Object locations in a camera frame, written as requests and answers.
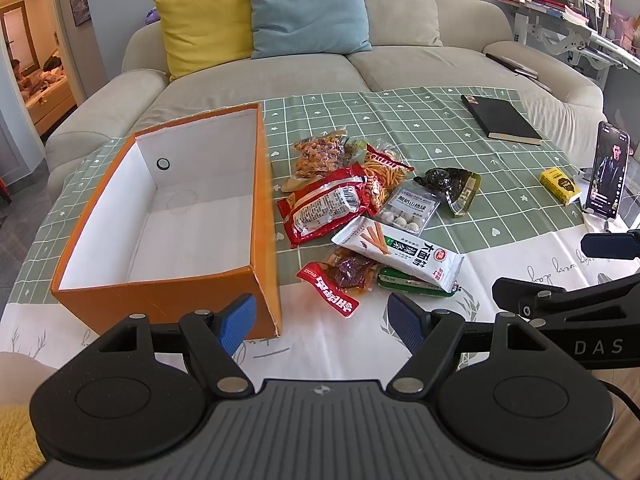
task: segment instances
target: black notebook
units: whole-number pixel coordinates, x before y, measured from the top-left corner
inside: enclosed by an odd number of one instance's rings
[[[463,95],[462,102],[490,139],[542,144],[536,130],[508,101],[477,95]]]
[[[526,65],[523,65],[522,63],[518,63],[517,61],[514,61],[510,57],[494,56],[493,54],[489,54],[489,53],[484,55],[487,56],[489,59],[495,61],[496,63],[500,63],[503,67],[508,68],[512,72],[525,75],[531,79],[538,79],[538,72],[536,72],[532,68],[529,68]]]

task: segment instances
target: black cable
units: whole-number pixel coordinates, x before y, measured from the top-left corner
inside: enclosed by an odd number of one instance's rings
[[[640,420],[640,408],[638,408],[638,405],[631,400],[631,397],[629,397],[615,384],[607,383],[607,381],[603,380],[600,380],[600,382],[604,384],[607,390],[609,390],[612,394],[614,394],[617,398],[624,402],[626,406],[631,410],[631,413],[633,413],[636,418]]]

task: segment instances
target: light blue pillow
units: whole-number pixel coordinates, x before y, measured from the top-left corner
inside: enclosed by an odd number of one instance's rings
[[[364,0],[251,0],[252,58],[371,50]]]

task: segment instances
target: phone screen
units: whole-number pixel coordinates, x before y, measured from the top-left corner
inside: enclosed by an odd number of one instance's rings
[[[628,153],[629,136],[611,124],[601,122],[585,209],[607,218],[616,217],[625,185]]]

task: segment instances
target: green checkered tablecloth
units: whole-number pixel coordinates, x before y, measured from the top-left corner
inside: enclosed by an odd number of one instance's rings
[[[350,137],[373,144],[386,140],[398,147],[416,173],[436,167],[459,167],[482,176],[480,192],[468,214],[455,219],[440,208],[422,237],[459,253],[532,238],[582,223],[577,205],[564,207],[542,187],[540,173],[557,166],[574,173],[562,151],[548,140],[541,146],[489,140],[460,101],[461,94],[509,100],[526,117],[515,90],[451,87],[406,88],[383,92],[311,94],[263,102],[274,198],[294,169],[299,153],[293,144],[346,126]],[[57,303],[50,280],[84,204],[123,145],[113,139],[92,153],[69,178],[60,198],[40,227],[20,270],[9,302]],[[280,284],[330,250],[331,236],[291,249],[276,213]]]

